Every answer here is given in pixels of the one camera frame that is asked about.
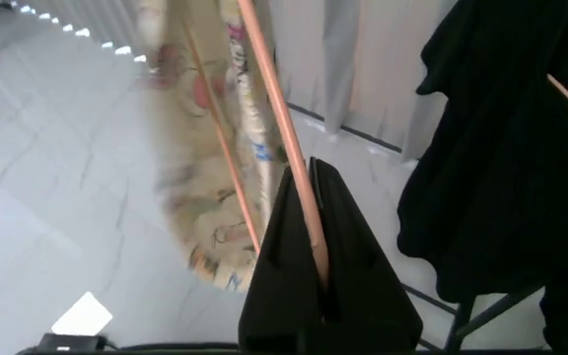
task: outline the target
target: patterned fabric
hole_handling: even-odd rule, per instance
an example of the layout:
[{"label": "patterned fabric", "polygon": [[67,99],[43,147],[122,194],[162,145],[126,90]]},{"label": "patterned fabric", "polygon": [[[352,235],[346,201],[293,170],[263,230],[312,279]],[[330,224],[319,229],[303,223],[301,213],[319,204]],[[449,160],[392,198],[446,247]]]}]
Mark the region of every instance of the patterned fabric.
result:
[{"label": "patterned fabric", "polygon": [[[138,27],[149,51],[147,96],[169,223],[188,267],[199,277],[246,290],[256,253],[216,137],[207,87],[260,238],[287,160],[238,5],[235,0],[141,0]],[[187,36],[196,43],[204,79],[196,72]]]}]

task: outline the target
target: tiled floor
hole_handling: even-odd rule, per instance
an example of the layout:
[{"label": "tiled floor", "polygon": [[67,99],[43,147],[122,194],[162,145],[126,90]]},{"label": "tiled floor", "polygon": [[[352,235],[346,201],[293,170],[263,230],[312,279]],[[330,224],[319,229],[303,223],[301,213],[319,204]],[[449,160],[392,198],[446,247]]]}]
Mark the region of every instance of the tiled floor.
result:
[{"label": "tiled floor", "polygon": [[[119,345],[236,341],[244,294],[183,267],[153,193],[140,64],[33,15],[0,12],[0,354],[36,345],[85,293],[112,314]],[[433,297],[430,265],[395,247],[395,206],[414,167],[293,112],[307,157],[335,165],[402,282]],[[497,297],[478,300],[478,310]],[[466,348],[543,343],[538,295]],[[452,318],[413,299],[423,337],[443,346]]]}]

